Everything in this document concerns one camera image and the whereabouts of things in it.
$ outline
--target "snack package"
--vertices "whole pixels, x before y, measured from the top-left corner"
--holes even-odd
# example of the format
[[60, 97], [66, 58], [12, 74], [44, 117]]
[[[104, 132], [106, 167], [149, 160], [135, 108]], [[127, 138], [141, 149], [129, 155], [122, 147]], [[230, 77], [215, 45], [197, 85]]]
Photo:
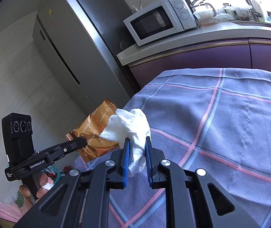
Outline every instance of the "snack package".
[[117, 107], [109, 99], [92, 112], [82, 124], [70, 133], [66, 134], [68, 140], [75, 137], [87, 139], [87, 146], [77, 150], [79, 155], [89, 162], [119, 147], [118, 143], [107, 141], [99, 137], [108, 124], [109, 117], [115, 115]]

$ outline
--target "kettle handle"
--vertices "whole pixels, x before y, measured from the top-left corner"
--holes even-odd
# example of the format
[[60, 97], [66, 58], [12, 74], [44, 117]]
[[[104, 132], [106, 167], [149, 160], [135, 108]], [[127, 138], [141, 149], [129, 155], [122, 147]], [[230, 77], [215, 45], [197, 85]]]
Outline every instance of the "kettle handle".
[[205, 3], [205, 6], [208, 8], [211, 7], [213, 10], [213, 17], [215, 17], [217, 15], [217, 11], [214, 9], [213, 5], [211, 5], [210, 3]]

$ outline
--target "camera lens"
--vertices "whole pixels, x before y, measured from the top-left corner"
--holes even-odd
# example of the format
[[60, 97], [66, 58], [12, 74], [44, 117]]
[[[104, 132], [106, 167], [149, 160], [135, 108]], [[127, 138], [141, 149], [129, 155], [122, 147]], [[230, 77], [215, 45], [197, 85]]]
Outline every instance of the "camera lens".
[[31, 123], [30, 122], [27, 122], [27, 129], [31, 130]]
[[26, 131], [26, 123], [25, 123], [25, 121], [21, 121], [21, 131], [22, 132]]
[[14, 124], [13, 124], [13, 129], [14, 129], [14, 131], [15, 132], [18, 132], [19, 131], [19, 123], [18, 122], [14, 122]]

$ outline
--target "dial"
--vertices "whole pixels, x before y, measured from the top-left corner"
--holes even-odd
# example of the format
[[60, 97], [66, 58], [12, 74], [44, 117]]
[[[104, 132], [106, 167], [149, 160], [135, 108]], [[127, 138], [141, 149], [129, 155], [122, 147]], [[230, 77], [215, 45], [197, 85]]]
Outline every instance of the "dial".
[[31, 123], [30, 122], [27, 122], [27, 129], [31, 130]]
[[182, 3], [175, 3], [174, 6], [175, 6], [177, 9], [182, 9], [182, 8], [183, 8], [183, 4], [182, 4]]
[[14, 129], [15, 132], [19, 131], [20, 127], [19, 127], [19, 123], [18, 122], [16, 122], [16, 121], [14, 122], [13, 129]]
[[26, 122], [25, 121], [21, 121], [21, 131], [26, 132]]
[[181, 14], [180, 14], [180, 17], [181, 17], [181, 19], [183, 19], [183, 20], [187, 20], [189, 16], [188, 16], [187, 13], [181, 13]]

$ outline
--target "green mesh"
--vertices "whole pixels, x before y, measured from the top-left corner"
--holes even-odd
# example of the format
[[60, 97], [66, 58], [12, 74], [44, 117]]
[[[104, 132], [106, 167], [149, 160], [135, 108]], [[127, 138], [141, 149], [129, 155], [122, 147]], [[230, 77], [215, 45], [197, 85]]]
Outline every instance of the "green mesh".
[[19, 208], [24, 205], [24, 196], [21, 194], [20, 191], [17, 192], [17, 199], [15, 201], [15, 204], [17, 204]]

